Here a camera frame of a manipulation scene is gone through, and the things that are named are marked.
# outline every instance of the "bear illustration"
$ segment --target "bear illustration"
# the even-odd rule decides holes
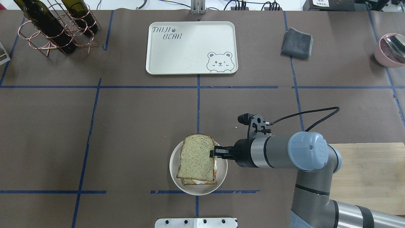
[[[231,72],[235,67],[232,62],[232,54],[225,52],[223,54],[215,54],[214,52],[208,53],[207,69],[210,72]]]

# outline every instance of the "wine bottle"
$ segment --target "wine bottle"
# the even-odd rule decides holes
[[[89,13],[89,9],[87,8],[87,5],[84,3],[83,0],[62,0],[62,2],[66,6],[66,9],[68,9],[72,17],[81,18],[75,20],[76,25],[79,28],[84,29],[86,28],[87,24],[93,34],[97,33],[98,25],[96,23],[96,20],[93,18],[93,15]],[[84,34],[87,36],[91,36],[91,32],[89,32],[88,30],[85,31]]]
[[[74,52],[76,45],[68,36],[64,27],[39,0],[14,0],[14,2],[24,12],[25,16],[32,21],[35,27],[39,29],[50,41],[60,47],[59,50],[66,54]]]

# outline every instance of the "wine rack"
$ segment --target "wine rack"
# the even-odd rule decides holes
[[[64,7],[62,3],[59,3],[58,1],[50,1],[48,0],[49,3],[49,10],[54,14],[56,19],[62,24],[64,27],[64,30],[62,32],[66,33],[69,37],[71,37],[70,42],[67,45],[69,45],[71,42],[74,43],[74,45],[80,49],[83,49],[87,54],[90,54],[90,50],[92,47],[99,47],[100,44],[97,41],[97,39],[94,37],[94,32],[90,29],[90,27],[94,26],[97,24],[98,29],[101,29],[101,26],[99,22],[97,21],[96,17],[90,10],[90,6],[86,4],[88,12],[86,15],[84,15],[81,18],[75,18],[73,17]],[[87,15],[91,14],[92,17],[94,18],[94,23],[92,25],[88,25],[86,21],[83,19]],[[79,27],[76,23],[76,21],[83,21],[83,23],[86,25],[84,28]],[[67,55],[61,48],[61,46],[57,46],[55,42],[51,42],[52,38],[58,37],[60,34],[54,37],[48,37],[45,34],[43,34],[38,28],[34,26],[34,24],[30,21],[27,20],[24,22],[18,29],[18,36],[21,37],[24,40],[28,41],[28,44],[30,47],[33,49],[39,50],[44,56],[49,57],[50,51],[51,50],[57,50],[59,49],[62,53]]]

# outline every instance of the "blue tape line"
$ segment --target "blue tape line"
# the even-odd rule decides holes
[[[278,86],[201,86],[201,89],[278,89]]]
[[[390,86],[293,86],[292,88],[297,88],[297,89],[392,89],[392,87],[390,87]]]
[[[294,76],[295,97],[297,99],[298,112],[301,112],[301,103],[300,103],[300,98],[299,98],[299,94],[298,94],[297,79],[295,78],[295,70],[294,70],[294,66],[292,64],[292,56],[290,56],[290,62],[291,62],[292,74]],[[300,115],[300,124],[301,124],[301,130],[304,131],[304,121],[303,121],[302,115]]]
[[[123,88],[134,88],[134,89],[196,89],[197,86],[101,86],[102,89],[123,89]]]
[[[373,34],[374,34],[374,39],[375,39],[375,42],[378,43],[377,34],[375,33],[375,29],[374,29],[373,19],[371,18],[371,11],[369,10],[368,13],[369,13],[369,19],[370,19],[371,29],[373,30]]]
[[[0,190],[0,194],[78,194],[75,190]],[[81,194],[107,194],[107,191],[80,191]]]
[[[397,106],[397,108],[398,108],[399,115],[401,116],[402,124],[403,124],[404,127],[405,127],[404,113],[403,113],[403,111],[402,111],[401,105],[399,104],[398,96],[396,95],[396,91],[395,91],[395,89],[394,89],[394,87],[393,87],[393,85],[392,85],[391,75],[390,75],[390,72],[388,71],[388,68],[387,68],[387,67],[385,68],[385,71],[387,72],[388,80],[390,81],[390,84],[391,84],[391,86],[392,86],[392,93],[394,94],[394,97],[395,97],[396,106]]]
[[[111,24],[113,23],[113,15],[114,15],[114,10],[111,10],[111,16],[110,16],[110,24],[108,25],[108,32],[107,32],[107,39],[105,40],[105,45],[103,44],[102,47],[104,50],[107,50],[108,47],[108,40],[110,39],[110,32],[111,32]]]
[[[370,11],[369,11],[369,19],[370,19],[371,29],[373,30],[375,42],[378,44],[379,40],[377,38],[377,34],[375,33],[374,22],[373,22],[373,18],[371,17],[371,12]],[[392,83],[392,78],[391,78],[390,72],[389,72],[387,67],[385,67],[385,72],[387,73],[388,81],[390,82],[392,93],[394,94],[394,97],[395,97],[395,103],[396,103],[396,106],[398,108],[399,115],[401,116],[402,124],[405,127],[404,114],[403,114],[401,105],[399,104],[398,96],[396,95],[395,87],[394,87],[394,84]]]
[[[24,21],[25,21],[25,17],[23,17],[23,20],[21,21],[21,25],[24,24]],[[11,51],[10,51],[10,54],[9,54],[10,59],[13,56],[14,48],[17,45],[17,41],[18,41],[18,33],[17,33],[17,36],[15,37],[13,47],[11,48]],[[11,62],[11,60],[8,61],[6,63],[6,66],[4,67],[3,74],[2,74],[1,79],[0,79],[0,86],[3,84],[3,80],[4,80],[4,77],[6,76],[6,72],[7,72],[7,69],[9,68],[10,62]]]
[[[200,75],[197,75],[197,134],[200,133]]]
[[[0,86],[0,88],[86,88],[98,86]],[[100,86],[101,89],[196,89],[198,86]],[[200,89],[278,89],[278,86],[200,86]]]
[[[255,194],[260,192],[260,190],[215,190],[210,194]],[[151,194],[186,194],[182,190],[152,190]]]
[[[89,129],[89,135],[87,138],[87,144],[86,144],[86,152],[84,153],[84,159],[83,159],[83,167],[81,169],[81,176],[80,176],[80,183],[79,183],[79,192],[77,194],[77,199],[76,199],[76,206],[75,206],[75,213],[73,214],[73,221],[72,221],[72,228],[75,227],[76,225],[76,218],[77,218],[77,212],[79,210],[79,204],[80,204],[80,192],[83,186],[83,179],[84,179],[84,173],[86,170],[86,163],[87,163],[87,155],[89,153],[89,147],[90,147],[90,137],[92,135],[93,131],[93,123],[94,123],[94,114],[96,112],[96,107],[97,107],[97,101],[98,101],[98,94],[100,92],[100,84],[101,84],[101,79],[98,81],[98,86],[97,86],[97,92],[96,92],[96,98],[94,100],[94,106],[93,106],[93,113],[92,113],[92,120],[90,122],[90,129]]]
[[[0,86],[0,88],[97,88],[97,86]]]
[[[79,210],[79,203],[80,203],[80,194],[77,194],[75,213],[73,214],[72,228],[75,228],[75,226],[76,226],[77,211]]]
[[[199,198],[198,198],[198,196],[196,196],[196,218],[198,218],[199,216],[200,216],[200,213],[199,213]]]
[[[284,24],[286,25],[286,32],[288,31],[288,23],[287,23],[287,14],[285,11],[283,11],[284,13]]]
[[[283,11],[284,14],[284,24],[286,26],[286,32],[288,31],[288,23],[287,23],[287,14],[285,11]],[[297,88],[297,78],[295,77],[295,70],[294,70],[294,65],[292,64],[292,56],[290,56],[290,62],[291,62],[291,71],[292,75],[294,76],[294,89],[295,89],[295,97],[297,99],[297,106],[298,106],[298,112],[301,112],[301,103],[300,103],[300,98],[298,94],[298,88]],[[304,121],[303,121],[303,116],[300,115],[300,124],[301,124],[301,130],[304,131]]]

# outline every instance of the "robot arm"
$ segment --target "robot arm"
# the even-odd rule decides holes
[[[210,156],[235,160],[241,167],[297,169],[290,228],[405,228],[405,218],[329,199],[342,157],[321,134],[271,136],[270,123],[259,114],[244,114],[238,121],[249,126],[247,138],[234,146],[215,146]]]

